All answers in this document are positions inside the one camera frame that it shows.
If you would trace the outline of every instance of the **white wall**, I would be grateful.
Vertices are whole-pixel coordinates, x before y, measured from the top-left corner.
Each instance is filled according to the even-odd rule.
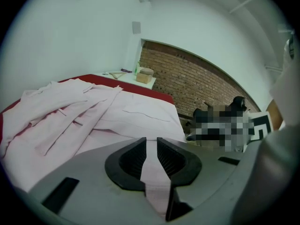
[[[1,48],[0,111],[51,80],[121,69],[138,0],[29,0]]]
[[[134,21],[141,23],[141,28],[143,29],[143,23],[145,23],[146,15],[151,9],[150,2],[143,2],[140,4],[138,12],[134,17]],[[143,48],[142,34],[133,34],[130,36],[129,43],[127,45],[127,54],[125,59],[124,68],[130,71],[134,71],[137,62],[140,60],[141,52]]]
[[[196,54],[231,76],[265,111],[272,81],[257,44],[207,0],[151,0],[141,37]]]

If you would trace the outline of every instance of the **black slot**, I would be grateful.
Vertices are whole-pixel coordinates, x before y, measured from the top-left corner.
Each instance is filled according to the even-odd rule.
[[[187,203],[181,202],[179,200],[176,188],[172,186],[170,190],[169,204],[167,213],[165,215],[165,220],[167,222],[172,221],[176,218],[187,214],[192,210],[193,209]]]
[[[174,187],[190,185],[201,171],[198,156],[157,138],[157,157]]]
[[[58,214],[63,205],[66,203],[73,190],[79,183],[74,178],[65,178],[42,202],[42,204],[50,211]]]
[[[218,160],[235,166],[237,166],[240,162],[239,160],[230,157],[220,157]]]
[[[142,167],[146,160],[146,138],[119,149],[105,161],[107,176],[120,188],[130,191],[145,191],[140,181]]]

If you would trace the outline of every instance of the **brick wall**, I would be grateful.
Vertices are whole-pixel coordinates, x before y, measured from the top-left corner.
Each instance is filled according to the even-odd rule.
[[[229,105],[235,96],[246,98],[251,112],[259,112],[249,95],[227,74],[209,62],[183,50],[145,42],[140,66],[154,70],[153,90],[173,97],[179,113],[191,116],[196,108],[207,110],[204,102]]]

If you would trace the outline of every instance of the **pink sheet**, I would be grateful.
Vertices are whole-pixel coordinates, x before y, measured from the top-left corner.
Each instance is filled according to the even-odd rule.
[[[45,156],[38,154],[36,147],[43,144],[49,134],[55,133],[67,117],[82,109],[87,102],[70,104],[48,114],[35,126],[29,125],[10,142],[1,162],[12,183],[29,191],[40,179],[76,154],[146,137],[147,159],[141,180],[146,184],[149,202],[165,216],[170,180],[157,158],[156,138],[185,141],[176,108],[168,102],[125,91],[111,96],[112,90],[106,86],[92,86],[86,90],[84,95],[87,102],[99,98],[103,102],[96,103],[66,126],[61,136],[51,142],[52,146],[47,149],[46,155],[43,154]],[[103,104],[109,99],[107,108],[104,108]],[[76,136],[78,134],[85,135],[82,141],[76,142],[80,140]]]
[[[32,122],[37,124],[47,114],[73,103],[87,101],[84,94],[93,84],[70,79],[66,82],[52,82],[35,92],[24,92],[20,103],[3,113],[2,141],[0,155],[4,156],[8,144]]]

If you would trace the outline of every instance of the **small box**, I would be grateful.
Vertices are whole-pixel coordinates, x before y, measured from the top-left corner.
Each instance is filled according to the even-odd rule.
[[[138,73],[136,75],[136,81],[140,82],[140,83],[150,83],[152,80],[152,75],[146,75],[146,74],[142,74],[142,73]]]

